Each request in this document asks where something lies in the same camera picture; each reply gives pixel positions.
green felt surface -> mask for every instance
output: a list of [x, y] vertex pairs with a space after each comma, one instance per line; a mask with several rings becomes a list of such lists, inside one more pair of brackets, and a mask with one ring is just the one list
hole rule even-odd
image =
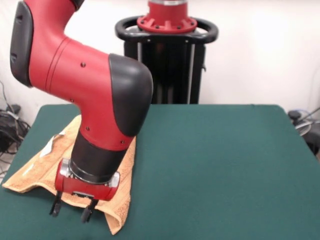
[[[43, 107], [5, 180], [78, 114]], [[153, 105], [137, 138], [131, 205], [112, 236], [95, 212], [0, 189], [1, 240], [319, 240], [320, 166], [284, 111], [264, 105]]]

black stand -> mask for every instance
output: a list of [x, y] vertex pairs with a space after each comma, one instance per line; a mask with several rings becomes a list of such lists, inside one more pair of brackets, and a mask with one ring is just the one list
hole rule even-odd
[[119, 21], [115, 31], [125, 41], [124, 55], [142, 62], [152, 73], [152, 103], [198, 104], [202, 69], [205, 69], [205, 44], [217, 39], [218, 28], [196, 18], [198, 28], [206, 33], [149, 33], [137, 27], [137, 19]]

towel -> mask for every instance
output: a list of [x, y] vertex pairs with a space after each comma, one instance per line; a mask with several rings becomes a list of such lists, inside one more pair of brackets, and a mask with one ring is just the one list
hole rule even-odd
[[[18, 193], [28, 192], [36, 187], [43, 187], [56, 194], [55, 177], [62, 158], [70, 158], [81, 124], [81, 116], [76, 116], [64, 129], [64, 135], [53, 137], [52, 151], [41, 156], [41, 151], [30, 159], [21, 169], [13, 174], [2, 186]], [[95, 209], [104, 212], [110, 231], [115, 235], [125, 224], [129, 205], [132, 169], [136, 151], [136, 139], [127, 150], [118, 168], [120, 183], [118, 190], [110, 201], [99, 201]], [[62, 200], [72, 206], [85, 208], [90, 199], [63, 193]]]

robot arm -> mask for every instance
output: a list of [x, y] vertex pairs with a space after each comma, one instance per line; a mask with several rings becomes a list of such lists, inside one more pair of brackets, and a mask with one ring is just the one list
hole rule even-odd
[[81, 110], [71, 159], [61, 161], [56, 175], [58, 193], [51, 211], [56, 215], [62, 192], [92, 198], [93, 208], [98, 200], [113, 197], [119, 179], [109, 183], [114, 183], [115, 172], [142, 127], [153, 92], [151, 73], [143, 64], [100, 52], [64, 34], [83, 1], [19, 2], [11, 40], [13, 76]]

black handle ring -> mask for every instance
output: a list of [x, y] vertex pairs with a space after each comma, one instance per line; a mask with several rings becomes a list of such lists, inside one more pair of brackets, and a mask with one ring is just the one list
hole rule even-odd
[[127, 28], [137, 25], [137, 20], [140, 16], [128, 17], [120, 20], [115, 25], [115, 34], [118, 38], [126, 42], [134, 43], [189, 43], [189, 44], [208, 44], [214, 42], [219, 35], [219, 30], [215, 24], [210, 21], [200, 18], [194, 18], [200, 29], [207, 32], [189, 32], [182, 34], [163, 34], [146, 32], [141, 29], [127, 30]]

